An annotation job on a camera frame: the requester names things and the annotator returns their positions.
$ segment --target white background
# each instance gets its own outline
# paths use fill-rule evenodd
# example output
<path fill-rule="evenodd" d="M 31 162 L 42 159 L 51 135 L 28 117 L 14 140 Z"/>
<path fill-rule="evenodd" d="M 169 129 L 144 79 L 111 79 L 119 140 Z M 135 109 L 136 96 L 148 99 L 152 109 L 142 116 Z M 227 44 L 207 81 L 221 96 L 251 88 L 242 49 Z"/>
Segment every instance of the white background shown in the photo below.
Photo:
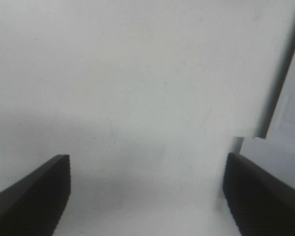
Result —
<path fill-rule="evenodd" d="M 295 0 L 0 0 L 0 191 L 71 155 L 57 236 L 238 236 L 221 191 Z"/>

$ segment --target white wall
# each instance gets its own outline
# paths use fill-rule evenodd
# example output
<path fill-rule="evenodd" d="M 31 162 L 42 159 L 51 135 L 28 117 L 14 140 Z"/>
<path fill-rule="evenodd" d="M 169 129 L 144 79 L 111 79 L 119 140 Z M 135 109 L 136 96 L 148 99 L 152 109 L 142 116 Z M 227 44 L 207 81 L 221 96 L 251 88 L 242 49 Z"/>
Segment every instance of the white wall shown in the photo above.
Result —
<path fill-rule="evenodd" d="M 295 0 L 0 0 L 0 191 L 58 153 L 57 236 L 237 236 L 221 181 L 254 136 Z"/>

